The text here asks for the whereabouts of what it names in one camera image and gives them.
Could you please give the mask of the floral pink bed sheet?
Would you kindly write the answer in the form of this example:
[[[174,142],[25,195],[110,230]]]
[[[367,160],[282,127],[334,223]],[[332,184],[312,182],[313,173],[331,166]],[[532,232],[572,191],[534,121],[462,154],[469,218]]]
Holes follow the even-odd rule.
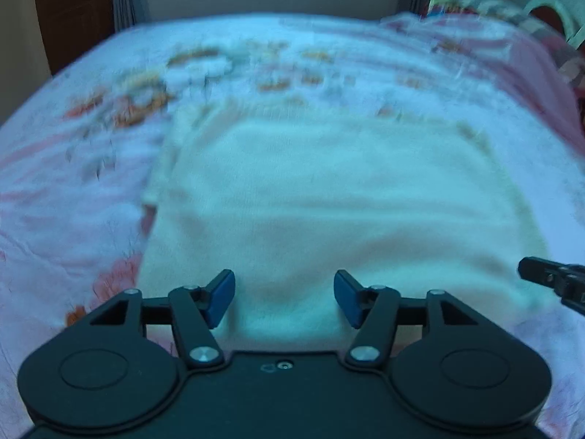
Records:
[[[252,15],[141,26],[34,94],[1,129],[1,434],[31,421],[17,390],[39,346],[139,287],[155,210],[143,201],[184,106],[229,102],[462,122],[485,137],[546,249],[584,260],[584,136],[576,96],[538,40],[469,14],[380,22]],[[584,319],[550,307],[503,326],[548,362],[539,426],[584,434]]]

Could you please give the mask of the cream knit sweater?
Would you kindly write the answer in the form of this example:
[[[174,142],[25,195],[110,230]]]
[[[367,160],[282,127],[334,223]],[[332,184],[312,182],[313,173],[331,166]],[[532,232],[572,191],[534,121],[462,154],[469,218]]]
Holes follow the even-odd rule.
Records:
[[[340,270],[405,296],[443,289],[503,326],[551,305],[517,274],[546,249],[532,212],[462,122],[284,101],[184,106],[143,201],[155,221],[139,287],[165,295],[233,271],[226,349],[342,347]]]

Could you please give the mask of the dark wooden wardrobe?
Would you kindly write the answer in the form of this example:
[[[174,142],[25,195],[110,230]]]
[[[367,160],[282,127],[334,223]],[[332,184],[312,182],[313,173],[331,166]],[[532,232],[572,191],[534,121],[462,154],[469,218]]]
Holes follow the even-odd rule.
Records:
[[[115,32],[113,0],[35,0],[51,74]]]

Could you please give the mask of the striped colourful pillow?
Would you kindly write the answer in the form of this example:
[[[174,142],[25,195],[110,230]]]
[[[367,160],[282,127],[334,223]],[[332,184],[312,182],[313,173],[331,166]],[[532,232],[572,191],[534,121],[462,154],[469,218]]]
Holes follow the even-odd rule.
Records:
[[[425,16],[469,14],[501,20],[521,29],[546,48],[578,101],[584,100],[584,50],[575,50],[546,23],[507,0],[430,0]]]

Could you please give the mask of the red white headboard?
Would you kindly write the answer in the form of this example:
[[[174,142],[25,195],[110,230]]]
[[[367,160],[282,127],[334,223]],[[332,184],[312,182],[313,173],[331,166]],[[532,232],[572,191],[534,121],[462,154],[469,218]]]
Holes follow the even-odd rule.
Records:
[[[559,0],[529,0],[525,13],[560,33],[575,50],[584,50],[584,25]]]

